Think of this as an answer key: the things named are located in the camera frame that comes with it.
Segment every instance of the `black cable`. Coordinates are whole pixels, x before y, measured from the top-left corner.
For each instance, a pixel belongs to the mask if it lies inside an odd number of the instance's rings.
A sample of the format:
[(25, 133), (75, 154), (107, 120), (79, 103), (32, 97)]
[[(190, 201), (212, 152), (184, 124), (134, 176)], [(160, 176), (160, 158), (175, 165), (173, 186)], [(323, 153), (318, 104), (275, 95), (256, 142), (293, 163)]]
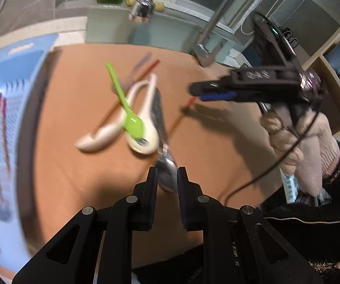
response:
[(313, 117), (312, 121), (310, 122), (310, 124), (308, 125), (307, 129), (302, 133), (302, 135), (300, 135), (299, 139), (295, 142), (295, 144), (293, 146), (291, 146), (291, 148), (281, 157), (279, 158), (271, 167), (269, 167), (265, 172), (263, 172), (262, 174), (258, 175), (256, 178), (254, 178), (252, 181), (247, 182), (245, 185), (242, 185), (241, 187), (239, 187), (238, 189), (232, 191), (224, 200), (224, 205), (226, 206), (229, 199), (235, 195), (237, 192), (241, 191), (242, 189), (245, 189), (246, 187), (254, 184), (255, 182), (257, 182), (258, 180), (260, 180), (261, 178), (263, 178), (264, 176), (266, 176), (267, 174), (269, 174), (273, 169), (275, 169), (284, 159), (286, 159), (286, 157), (294, 150), (294, 148), (299, 145), (299, 143), (306, 137), (307, 132), (311, 129), (311, 127), (313, 126), (313, 124), (315, 123), (315, 120), (317, 119), (318, 114), (320, 113), (320, 109), (321, 109), (321, 104), (322, 101), (320, 101), (318, 108), (316, 110), (316, 114)]

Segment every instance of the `white spoon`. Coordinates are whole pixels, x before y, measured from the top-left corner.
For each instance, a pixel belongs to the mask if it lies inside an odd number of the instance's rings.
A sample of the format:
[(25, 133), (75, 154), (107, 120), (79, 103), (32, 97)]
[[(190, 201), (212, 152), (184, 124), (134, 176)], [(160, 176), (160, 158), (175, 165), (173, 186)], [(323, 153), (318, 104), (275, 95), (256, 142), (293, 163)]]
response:
[(141, 111), (138, 117), (142, 119), (144, 123), (144, 136), (142, 139), (134, 139), (131, 135), (125, 132), (126, 140), (131, 149), (139, 154), (149, 155), (157, 151), (159, 145), (159, 137), (157, 129), (154, 127), (151, 110), (156, 92), (157, 76), (155, 74), (150, 75), (150, 83), (148, 86), (148, 92), (146, 94), (144, 104), (141, 107)]
[[(137, 92), (142, 88), (144, 85), (149, 84), (149, 81), (143, 80), (140, 82), (135, 83), (131, 89), (129, 90), (126, 100), (129, 106), (132, 105), (133, 100)], [(119, 135), (121, 130), (123, 129), (123, 125), (125, 122), (126, 113), (124, 109), (121, 109), (120, 115), (111, 124), (107, 124), (106, 126), (101, 127), (95, 135), (91, 135), (90, 133), (85, 135), (84, 137), (80, 138), (78, 141), (75, 142), (75, 146), (84, 152), (96, 152), (104, 147), (106, 147), (110, 142), (112, 142), (116, 137)]]

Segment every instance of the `hand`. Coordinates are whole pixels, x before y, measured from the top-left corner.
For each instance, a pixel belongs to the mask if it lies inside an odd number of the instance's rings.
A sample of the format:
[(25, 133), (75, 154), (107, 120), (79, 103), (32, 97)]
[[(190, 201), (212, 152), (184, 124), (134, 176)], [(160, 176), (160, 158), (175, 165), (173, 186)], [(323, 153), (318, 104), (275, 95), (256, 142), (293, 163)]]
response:
[[(312, 119), (315, 116), (315, 112), (308, 111), (296, 125), (296, 131), (300, 134), (304, 133), (306, 128), (311, 123)], [(263, 115), (261, 118), (261, 125), (270, 135), (270, 145), (274, 148), (275, 154), (277, 158), (282, 157), (285, 152), (287, 152), (291, 146), (297, 141), (297, 138), (287, 129), (283, 127), (282, 121), (274, 111), (269, 111)], [(321, 170), (322, 177), (330, 176), (334, 169), (336, 168), (338, 161), (340, 159), (340, 148), (337, 144), (337, 141), (332, 136), (332, 132), (329, 127), (329, 122), (327, 117), (319, 113), (315, 123), (307, 133), (304, 140), (302, 140), (301, 144), (310, 138), (317, 136), (319, 142), (320, 150), (309, 150), (308, 157), (311, 157), (311, 154), (320, 153), (321, 158), (321, 167), (311, 167), (311, 163), (308, 159), (304, 160), (304, 154), (298, 145), (281, 163), (280, 167), (283, 173), (286, 176), (291, 176), (295, 174), (296, 170), (300, 167), (303, 167), (302, 174), (303, 179), (306, 179), (300, 184), (303, 191), (308, 192), (312, 195), (316, 194), (316, 186), (313, 185), (316, 177), (317, 170)]]

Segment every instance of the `metal spoon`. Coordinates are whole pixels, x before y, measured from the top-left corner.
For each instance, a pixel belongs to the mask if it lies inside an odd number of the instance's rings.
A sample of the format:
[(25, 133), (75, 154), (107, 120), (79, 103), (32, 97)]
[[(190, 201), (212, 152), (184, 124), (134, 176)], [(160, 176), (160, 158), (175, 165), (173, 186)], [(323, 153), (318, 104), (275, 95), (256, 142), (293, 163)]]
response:
[(159, 135), (158, 161), (158, 184), (165, 190), (178, 192), (177, 170), (175, 159), (170, 152), (169, 138), (166, 133), (164, 118), (162, 115), (161, 94), (157, 89), (154, 94), (152, 105), (152, 120)]

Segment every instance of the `green spoon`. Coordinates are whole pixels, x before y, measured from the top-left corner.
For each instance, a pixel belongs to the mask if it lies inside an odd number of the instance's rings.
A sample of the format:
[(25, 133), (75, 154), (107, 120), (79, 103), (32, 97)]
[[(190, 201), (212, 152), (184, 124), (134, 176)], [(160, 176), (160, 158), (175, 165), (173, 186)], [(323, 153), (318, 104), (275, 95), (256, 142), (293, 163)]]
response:
[(120, 98), (121, 105), (126, 112), (126, 119), (124, 122), (124, 129), (134, 138), (142, 139), (144, 136), (144, 123), (141, 118), (139, 118), (136, 114), (133, 113), (131, 108), (129, 108), (129, 104), (126, 101), (124, 92), (120, 86), (120, 82), (116, 76), (114, 67), (111, 63), (107, 63), (106, 67), (109, 70), (109, 74), (111, 76), (111, 80), (115, 86), (118, 97)]

